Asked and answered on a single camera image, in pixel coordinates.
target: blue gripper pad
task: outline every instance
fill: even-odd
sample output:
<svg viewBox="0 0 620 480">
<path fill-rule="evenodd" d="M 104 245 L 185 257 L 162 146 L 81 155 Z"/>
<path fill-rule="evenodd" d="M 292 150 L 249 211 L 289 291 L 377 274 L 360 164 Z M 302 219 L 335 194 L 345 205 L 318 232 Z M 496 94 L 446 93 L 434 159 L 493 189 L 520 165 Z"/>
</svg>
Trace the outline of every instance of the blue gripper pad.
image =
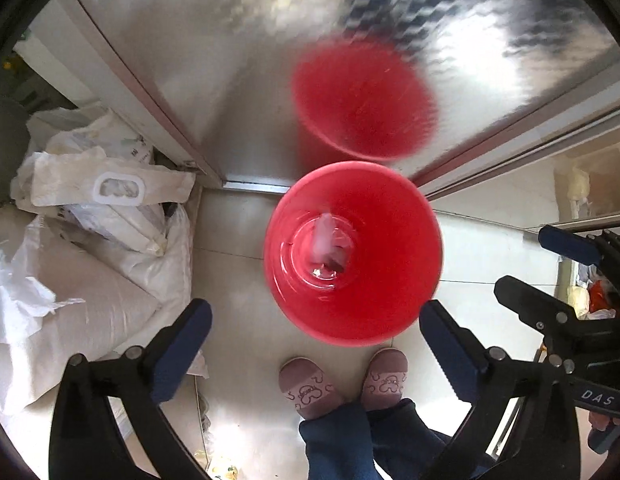
<svg viewBox="0 0 620 480">
<path fill-rule="evenodd" d="M 541 227 L 538 235 L 541 247 L 583 265 L 599 265 L 601 254 L 593 242 L 557 227 Z"/>
<path fill-rule="evenodd" d="M 474 402 L 480 377 L 488 369 L 484 346 L 472 332 L 459 327 L 437 300 L 421 308 L 419 328 L 456 396 Z"/>
<path fill-rule="evenodd" d="M 195 299 L 171 326 L 154 336 L 143 365 L 152 377 L 150 396 L 156 404 L 174 396 L 211 328 L 210 304 Z"/>
</svg>

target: person's hand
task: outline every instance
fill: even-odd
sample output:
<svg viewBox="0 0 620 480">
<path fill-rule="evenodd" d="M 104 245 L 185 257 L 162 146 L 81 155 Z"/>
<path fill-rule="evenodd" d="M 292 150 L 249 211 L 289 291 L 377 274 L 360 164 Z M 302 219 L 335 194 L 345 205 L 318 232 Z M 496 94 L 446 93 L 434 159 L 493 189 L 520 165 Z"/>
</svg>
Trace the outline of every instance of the person's hand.
<svg viewBox="0 0 620 480">
<path fill-rule="evenodd" d="M 612 420 L 616 425 L 620 426 L 620 418 L 613 418 Z M 595 430 L 606 431 L 608 424 L 610 424 L 610 417 L 601 413 L 590 412 L 588 421 Z"/>
</svg>

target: tile floor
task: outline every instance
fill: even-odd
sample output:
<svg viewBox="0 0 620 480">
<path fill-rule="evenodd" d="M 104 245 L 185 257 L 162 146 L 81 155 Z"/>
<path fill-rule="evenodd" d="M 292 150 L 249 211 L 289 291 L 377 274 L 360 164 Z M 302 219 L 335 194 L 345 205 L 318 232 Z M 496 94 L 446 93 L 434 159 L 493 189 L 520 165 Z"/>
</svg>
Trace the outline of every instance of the tile floor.
<svg viewBox="0 0 620 480">
<path fill-rule="evenodd" d="M 279 393 L 283 362 L 304 355 L 317 361 L 346 395 L 355 397 L 376 348 L 323 344 L 292 325 L 277 307 L 263 276 L 267 221 L 277 197 L 208 191 L 194 243 L 193 295 L 215 313 L 203 346 L 210 379 L 200 380 L 215 454 L 230 458 L 243 480 L 303 480 L 307 461 L 299 416 Z M 485 346 L 503 346 L 530 359 L 541 337 L 498 305 L 494 282 L 513 275 L 553 294 L 557 256 L 521 231 L 441 214 L 444 264 L 435 294 L 460 325 Z M 453 433 L 469 409 L 456 399 L 415 323 L 387 342 L 410 359 L 406 393 L 431 427 Z"/>
</svg>

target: white plastic handle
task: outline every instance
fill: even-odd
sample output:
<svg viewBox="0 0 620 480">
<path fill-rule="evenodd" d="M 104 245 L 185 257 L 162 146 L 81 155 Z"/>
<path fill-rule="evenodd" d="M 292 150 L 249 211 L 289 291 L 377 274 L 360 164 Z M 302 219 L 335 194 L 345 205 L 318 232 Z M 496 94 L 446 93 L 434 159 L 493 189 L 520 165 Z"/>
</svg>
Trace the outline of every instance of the white plastic handle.
<svg viewBox="0 0 620 480">
<path fill-rule="evenodd" d="M 106 180 L 121 180 L 122 182 L 133 182 L 138 186 L 139 192 L 136 196 L 114 196 L 101 194 L 101 187 Z M 94 202 L 107 205 L 141 205 L 145 197 L 145 183 L 138 175 L 129 175 L 125 173 L 115 173 L 114 171 L 106 171 L 101 173 L 94 181 L 92 189 L 92 198 Z"/>
</svg>

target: metal screw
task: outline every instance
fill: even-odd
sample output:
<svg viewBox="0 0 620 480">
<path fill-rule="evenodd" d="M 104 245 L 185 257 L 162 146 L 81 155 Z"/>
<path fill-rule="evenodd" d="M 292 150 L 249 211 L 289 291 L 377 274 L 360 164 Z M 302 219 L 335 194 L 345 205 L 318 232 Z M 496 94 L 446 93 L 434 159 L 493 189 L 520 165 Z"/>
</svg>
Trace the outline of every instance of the metal screw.
<svg viewBox="0 0 620 480">
<path fill-rule="evenodd" d="M 488 350 L 490 357 L 497 361 L 503 361 L 506 358 L 506 351 L 498 346 L 493 346 Z"/>
<path fill-rule="evenodd" d="M 559 366 L 564 364 L 564 360 L 561 359 L 561 357 L 559 357 L 557 354 L 551 354 L 551 356 L 549 356 L 549 358 L 548 358 L 548 361 L 555 368 L 558 368 Z"/>
<path fill-rule="evenodd" d="M 564 361 L 565 373 L 571 374 L 574 371 L 574 361 L 572 359 L 566 359 Z"/>
<path fill-rule="evenodd" d="M 74 354 L 72 357 L 70 357 L 69 363 L 70 366 L 78 366 L 81 364 L 82 361 L 83 356 L 81 354 Z"/>
<path fill-rule="evenodd" d="M 138 359 L 139 357 L 141 357 L 142 353 L 142 346 L 130 346 L 130 348 L 125 351 L 125 357 L 127 357 L 128 359 Z"/>
</svg>

